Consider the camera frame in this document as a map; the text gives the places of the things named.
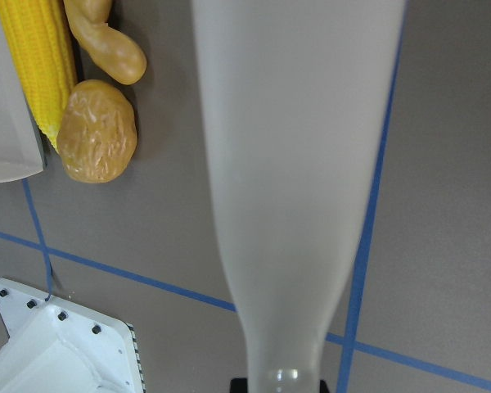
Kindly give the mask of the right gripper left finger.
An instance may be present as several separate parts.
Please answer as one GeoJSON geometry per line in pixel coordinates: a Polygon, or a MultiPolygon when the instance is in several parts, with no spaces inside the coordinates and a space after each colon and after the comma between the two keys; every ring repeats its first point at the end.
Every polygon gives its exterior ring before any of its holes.
{"type": "Polygon", "coordinates": [[[229,393],[248,393],[248,380],[246,378],[233,378],[230,381],[229,393]]]}

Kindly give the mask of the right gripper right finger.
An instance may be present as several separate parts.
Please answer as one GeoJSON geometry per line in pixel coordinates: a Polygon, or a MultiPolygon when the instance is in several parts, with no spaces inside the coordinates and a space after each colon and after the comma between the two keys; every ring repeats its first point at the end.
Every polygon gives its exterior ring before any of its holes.
{"type": "Polygon", "coordinates": [[[319,382],[319,393],[330,393],[328,385],[324,380],[319,382]]]}

